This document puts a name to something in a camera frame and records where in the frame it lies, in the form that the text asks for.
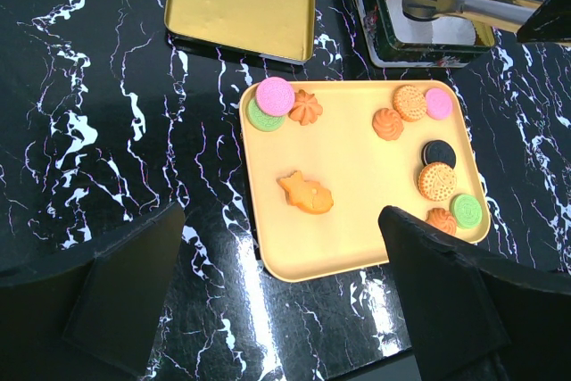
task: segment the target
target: green cookie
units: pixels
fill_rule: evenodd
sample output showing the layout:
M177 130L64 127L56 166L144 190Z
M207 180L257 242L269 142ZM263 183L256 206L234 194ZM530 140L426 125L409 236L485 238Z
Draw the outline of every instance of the green cookie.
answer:
M456 196L452 200L451 212L462 229L475 228L482 221L482 206L472 195Z
M254 99L248 103L248 119L259 131L276 131L286 121L285 116L269 116L262 112Z

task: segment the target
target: toy cookie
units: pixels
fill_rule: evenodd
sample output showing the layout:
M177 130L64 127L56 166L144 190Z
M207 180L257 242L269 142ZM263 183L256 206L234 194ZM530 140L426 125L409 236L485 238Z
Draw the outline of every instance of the toy cookie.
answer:
M396 140L404 130L401 116L393 109L380 109L373 117L373 128L384 140Z
M285 116L269 116L262 112L255 99L248 102L246 114L250 123L259 131L276 131L286 121Z
M456 234L456 219L454 219L452 213L445 209L437 208L429 211L426 223L451 236Z
M450 166L443 162L428 164L418 178L420 193L431 201L449 198L456 189L456 175Z
M443 162L452 168L456 167L456 154L454 153L454 149L442 140L428 142L422 148L421 156L422 163L425 165L432 164L433 162Z
M405 85L394 92L393 107L407 122L421 120L426 115L425 97L412 85Z
M433 120L445 120L452 114L452 100L448 93L440 88L426 91L426 113Z
M327 213L333 207L331 191L319 182L303 180L303 174L296 171L289 178L281 178L279 185L287 192L291 205L311 214Z
M462 229L477 227L482 221L482 206L478 200L468 194L460 194L454 197L451 211L458 226Z
M292 120L297 120L302 125L308 125L318 120L323 113L323 107L318 103L314 94L309 94L300 89L295 93L294 108L289 112Z
M256 103L269 116L284 116L294 107L294 88L285 79L264 79L256 88Z

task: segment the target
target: metal tin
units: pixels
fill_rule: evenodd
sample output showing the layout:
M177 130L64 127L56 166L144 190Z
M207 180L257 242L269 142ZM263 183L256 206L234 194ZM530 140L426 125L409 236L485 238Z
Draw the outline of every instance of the metal tin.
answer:
M495 46L492 28L473 22L473 46L407 44L397 39L385 0L355 0L371 61L377 67L463 67Z
M315 0L167 0L175 37L293 64L313 55Z

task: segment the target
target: marble table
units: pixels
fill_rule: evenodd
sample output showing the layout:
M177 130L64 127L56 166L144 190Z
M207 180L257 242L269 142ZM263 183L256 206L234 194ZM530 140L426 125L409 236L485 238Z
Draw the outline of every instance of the marble table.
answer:
M352 0L317 0L313 58L276 70L177 49L164 5L0 0L0 269L161 203L185 207L143 379L325 380L410 347L390 267L287 284L258 263L237 103L267 76L443 80L466 114L492 212L479 245L571 270L569 49L498 33L462 70L378 70Z

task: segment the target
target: gold tray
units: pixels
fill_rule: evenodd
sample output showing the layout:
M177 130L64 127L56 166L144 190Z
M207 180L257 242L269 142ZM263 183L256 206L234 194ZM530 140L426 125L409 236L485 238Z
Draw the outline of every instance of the gold tray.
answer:
M258 84L240 100L253 214L264 265L275 277L303 281L388 262L377 225L380 211L395 205L425 219L434 207L449 209L450 200L428 201L417 189L420 152L430 140L442 139L456 152L456 194L471 194L483 208L482 223L458 229L469 243L485 238L490 212L458 99L435 80L292 82L295 90L314 93L323 106L316 123L302 127L286 119L277 131L264 133L247 119L245 107ZM392 106L395 88L414 85L423 92L437 87L450 94L454 110L447 120L426 117L405 123L401 137L380 139L373 115ZM335 202L330 212L307 214L287 204L277 180L300 170L307 180L328 188Z
M303 64L313 55L315 0L167 0L177 36Z

